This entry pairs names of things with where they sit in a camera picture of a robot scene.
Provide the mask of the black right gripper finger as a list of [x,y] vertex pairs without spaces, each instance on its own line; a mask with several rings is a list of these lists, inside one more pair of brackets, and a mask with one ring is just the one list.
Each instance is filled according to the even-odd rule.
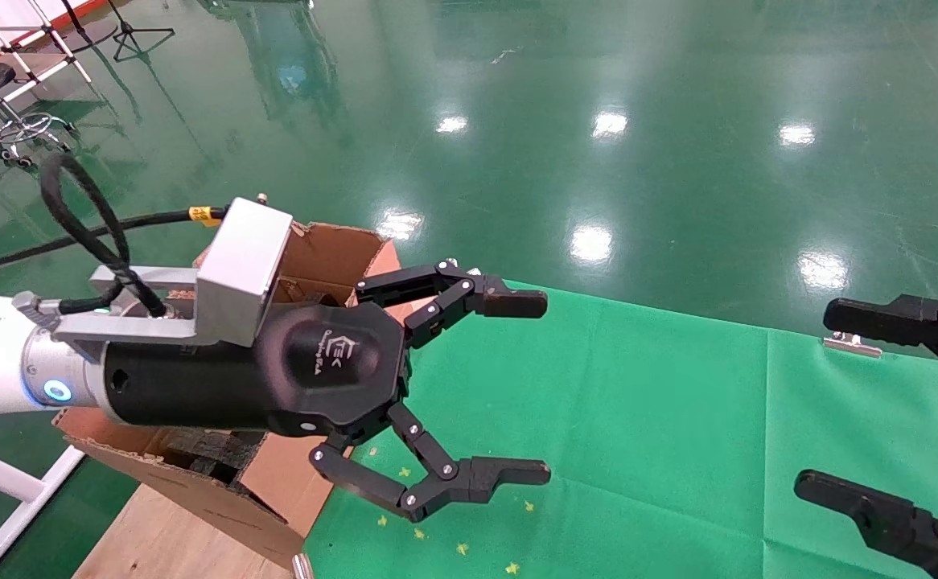
[[902,346],[924,346],[938,359],[938,300],[899,296],[883,305],[837,298],[823,322],[833,332]]
[[871,550],[938,578],[938,517],[932,511],[819,470],[801,470],[794,494],[849,517]]

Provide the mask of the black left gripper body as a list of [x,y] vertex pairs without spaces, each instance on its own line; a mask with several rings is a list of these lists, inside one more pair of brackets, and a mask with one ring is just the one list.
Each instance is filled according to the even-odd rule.
[[401,322],[374,304],[274,307],[252,346],[110,343],[109,413],[128,425],[368,440],[408,392]]

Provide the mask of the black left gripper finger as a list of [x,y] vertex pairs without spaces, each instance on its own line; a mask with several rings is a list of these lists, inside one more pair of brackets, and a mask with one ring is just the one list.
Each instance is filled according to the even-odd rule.
[[503,484],[545,485],[551,470],[540,459],[472,457],[455,461],[405,404],[387,412],[391,425],[427,474],[412,487],[345,457],[350,437],[330,433],[310,453],[311,465],[334,487],[421,523],[448,503],[488,503]]
[[439,261],[398,269],[356,283],[356,300],[387,309],[426,300],[404,318],[404,344],[418,349],[476,313],[485,318],[542,318],[549,296],[542,290],[513,289],[494,275],[472,274]]

